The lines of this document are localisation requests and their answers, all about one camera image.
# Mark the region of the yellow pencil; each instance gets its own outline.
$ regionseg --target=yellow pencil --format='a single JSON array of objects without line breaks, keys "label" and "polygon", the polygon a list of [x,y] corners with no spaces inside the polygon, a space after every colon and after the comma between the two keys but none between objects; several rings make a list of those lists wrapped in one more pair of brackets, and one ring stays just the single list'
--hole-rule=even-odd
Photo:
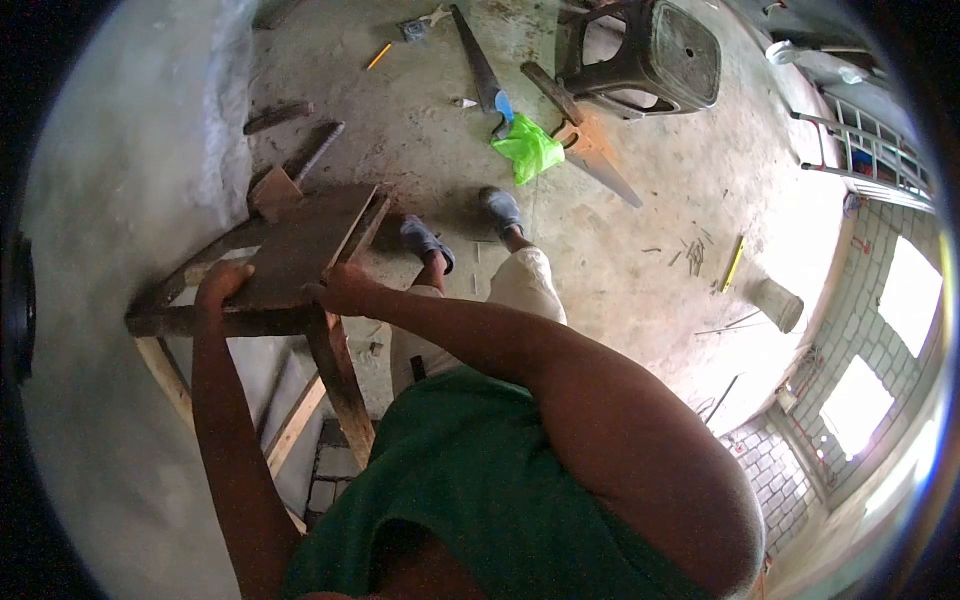
[{"label": "yellow pencil", "polygon": [[386,46],[384,46],[383,50],[380,51],[380,54],[376,55],[376,58],[371,60],[370,64],[367,65],[367,70],[369,71],[371,67],[374,66],[378,60],[380,60],[380,57],[387,54],[387,51],[390,50],[390,47],[393,45],[394,44],[387,44]]}]

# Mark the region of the foot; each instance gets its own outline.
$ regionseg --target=foot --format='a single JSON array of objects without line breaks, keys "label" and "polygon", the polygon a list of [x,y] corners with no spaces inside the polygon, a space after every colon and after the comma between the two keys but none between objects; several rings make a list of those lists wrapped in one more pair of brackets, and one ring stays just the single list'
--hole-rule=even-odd
[{"label": "foot", "polygon": [[510,228],[516,227],[523,235],[523,224],[520,221],[520,208],[516,200],[507,190],[499,187],[485,187],[480,190],[480,202],[493,218],[493,226],[500,239],[504,239]]},{"label": "foot", "polygon": [[403,248],[413,252],[424,261],[431,251],[437,250],[446,259],[446,269],[444,275],[453,271],[453,252],[446,245],[441,244],[437,236],[433,234],[417,215],[407,215],[403,217],[403,223],[400,224],[400,242]]}]

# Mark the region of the green shirt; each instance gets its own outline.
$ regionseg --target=green shirt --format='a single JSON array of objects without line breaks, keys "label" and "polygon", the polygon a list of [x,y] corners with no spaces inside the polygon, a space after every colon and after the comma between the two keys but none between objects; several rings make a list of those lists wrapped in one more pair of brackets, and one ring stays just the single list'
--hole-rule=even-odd
[{"label": "green shirt", "polygon": [[281,597],[372,593],[374,537],[404,523],[446,544],[491,599],[708,597],[566,472],[526,389],[469,367],[394,401]]}]

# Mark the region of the black plastic stool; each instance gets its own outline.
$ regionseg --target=black plastic stool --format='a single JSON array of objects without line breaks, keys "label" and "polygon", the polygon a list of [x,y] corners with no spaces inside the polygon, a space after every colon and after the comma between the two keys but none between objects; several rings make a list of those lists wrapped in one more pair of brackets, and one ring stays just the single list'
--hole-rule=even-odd
[{"label": "black plastic stool", "polygon": [[[623,21],[623,42],[609,60],[583,64],[587,25],[602,16]],[[578,100],[590,100],[625,119],[685,114],[716,104],[720,44],[709,29],[666,0],[627,0],[569,21],[571,60],[557,81]],[[657,96],[651,107],[613,98],[636,89]]]}]

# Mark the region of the plastic container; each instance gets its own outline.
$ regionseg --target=plastic container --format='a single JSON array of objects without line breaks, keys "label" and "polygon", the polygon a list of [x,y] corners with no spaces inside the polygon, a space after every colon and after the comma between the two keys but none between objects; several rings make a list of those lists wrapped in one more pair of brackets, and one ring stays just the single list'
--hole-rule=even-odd
[{"label": "plastic container", "polygon": [[754,305],[783,333],[790,333],[804,313],[804,301],[767,277],[758,288]]}]

